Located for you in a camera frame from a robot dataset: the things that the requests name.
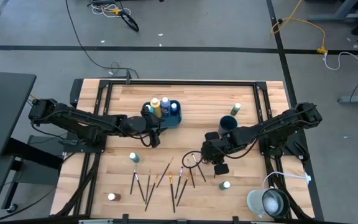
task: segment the small bottle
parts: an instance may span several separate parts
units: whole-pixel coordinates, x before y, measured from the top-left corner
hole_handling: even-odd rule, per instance
[[[131,152],[131,153],[129,154],[129,158],[130,158],[132,161],[134,161],[134,163],[138,163],[138,162],[140,161],[139,156],[137,156],[137,154],[134,153],[134,152]]]
[[[171,104],[171,115],[175,116],[178,114],[178,105],[176,103]]]
[[[226,190],[226,189],[228,189],[229,187],[230,187],[229,181],[224,181],[224,182],[222,182],[221,184],[219,184],[219,188],[220,188],[221,190]]]
[[[150,106],[154,109],[154,115],[156,115],[156,117],[158,118],[161,118],[162,112],[160,107],[160,101],[157,98],[153,98],[150,102]]]
[[[110,193],[110,194],[108,195],[108,199],[109,199],[110,201],[118,202],[118,201],[120,201],[120,199],[121,199],[121,195],[120,195],[120,194],[115,194],[115,193]]]
[[[232,116],[235,116],[235,115],[239,112],[240,107],[241,107],[241,104],[236,103],[236,104],[233,106],[233,109],[231,110],[230,114],[231,114]]]
[[[149,109],[150,113],[154,113],[154,108],[152,108],[150,105],[146,105],[146,107]]]
[[[161,101],[161,112],[162,116],[169,117],[171,110],[171,101],[167,97],[163,97]]]

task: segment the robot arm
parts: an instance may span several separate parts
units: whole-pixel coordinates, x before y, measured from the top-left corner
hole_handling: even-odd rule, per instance
[[[282,114],[262,123],[251,127],[234,128],[222,136],[221,139],[207,139],[201,148],[201,158],[215,165],[217,175],[227,174],[229,169],[227,164],[224,164],[224,156],[233,159],[242,157],[231,157],[229,155],[245,149],[249,144],[265,135],[268,136],[271,146],[283,146],[289,135],[299,129],[316,127],[321,120],[321,115],[314,104],[300,103],[294,108],[286,110]]]
[[[97,145],[102,135],[140,139],[141,134],[150,136],[150,145],[160,144],[160,121],[147,108],[142,116],[128,118],[126,115],[95,115],[77,110],[55,100],[33,100],[29,114],[32,124],[54,124],[78,136],[85,144]]]

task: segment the black desk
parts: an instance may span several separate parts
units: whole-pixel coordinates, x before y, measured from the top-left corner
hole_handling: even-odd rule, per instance
[[[5,183],[11,169],[20,170],[22,162],[15,160],[16,156],[53,169],[59,169],[62,163],[60,157],[11,138],[35,78],[31,74],[0,72],[0,186]]]

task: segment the gray floor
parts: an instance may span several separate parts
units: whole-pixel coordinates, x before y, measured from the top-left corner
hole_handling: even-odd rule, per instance
[[[84,45],[176,46],[176,47],[260,47],[276,48],[269,34],[270,19],[265,1],[126,1],[138,21],[140,33],[129,30],[120,19],[96,16],[87,1],[69,0],[73,20]],[[274,0],[277,17],[292,12],[297,0]],[[334,12],[338,3],[303,2],[295,17]],[[353,49],[357,39],[350,35],[354,24],[321,23],[327,33],[328,49]],[[319,30],[291,22],[282,32],[286,49],[315,49],[321,45]],[[77,46],[63,1],[10,0],[0,17],[0,45]],[[90,52],[98,63],[117,61],[138,71],[141,78],[183,78],[222,80],[283,80],[278,54],[212,52]],[[299,102],[318,105],[324,121],[307,130],[313,170],[327,221],[358,223],[358,106],[341,106],[336,100],[351,92],[358,81],[358,62],[342,58],[339,71],[328,70],[320,55],[287,55],[288,66]],[[337,66],[337,56],[328,63]],[[109,76],[80,51],[3,51],[0,71],[33,73],[37,80],[32,94],[68,103],[74,78]],[[26,141],[33,132],[26,106],[13,136]],[[63,133],[54,126],[44,131]],[[15,203],[24,207],[52,189],[45,185],[19,184]],[[46,217],[50,195],[25,213],[11,217]]]

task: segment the wooden tabletop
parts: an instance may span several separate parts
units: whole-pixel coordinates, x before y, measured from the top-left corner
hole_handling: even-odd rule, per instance
[[[98,83],[98,79],[84,80],[77,109],[93,112]],[[288,109],[284,86],[282,82],[266,83],[272,114],[276,116]],[[104,105],[105,96],[106,91],[103,93],[101,105]],[[229,114],[235,103],[242,105],[236,115],[240,126],[252,126],[258,123],[254,94],[249,86],[114,85],[108,114],[139,116],[140,109],[146,101],[150,101],[153,97],[161,99],[164,96],[181,103],[182,121],[179,127],[164,131],[160,135],[161,144],[155,149],[144,147],[136,139],[108,137],[106,150],[100,160],[91,217],[121,218],[122,214],[127,213],[130,219],[232,220],[233,216],[238,216],[240,220],[260,220],[247,208],[246,203],[247,194],[251,190],[261,189],[262,181],[266,177],[265,162],[260,155],[258,144],[241,159],[225,158],[230,169],[226,175],[217,175],[214,179],[213,166],[200,164],[207,180],[204,182],[199,170],[193,169],[196,187],[193,188],[189,179],[176,213],[172,208],[168,173],[163,177],[160,187],[154,190],[146,212],[136,181],[133,193],[129,195],[135,167],[129,159],[131,152],[135,152],[140,157],[137,173],[144,194],[149,170],[151,169],[152,174],[151,188],[155,176],[158,174],[161,178],[165,167],[174,157],[168,171],[172,171],[174,175],[173,189],[176,191],[183,155],[188,151],[200,150],[205,141],[204,135],[218,130],[219,119]],[[260,100],[264,105],[263,97],[260,97]],[[83,154],[76,154],[64,163],[51,214],[62,209],[76,190],[83,157]],[[304,175],[303,166],[296,157],[283,156],[282,164],[284,172]],[[185,169],[183,173],[186,176],[188,170]],[[227,190],[220,190],[218,185],[225,180],[229,181],[231,186]],[[182,178],[180,190],[184,181],[185,178]],[[305,180],[286,177],[285,181],[288,191],[299,206],[306,214],[313,217]],[[121,194],[121,200],[109,201],[109,193]],[[86,197],[83,197],[82,212],[85,210],[85,204]],[[269,220],[269,217],[264,217],[263,220]]]

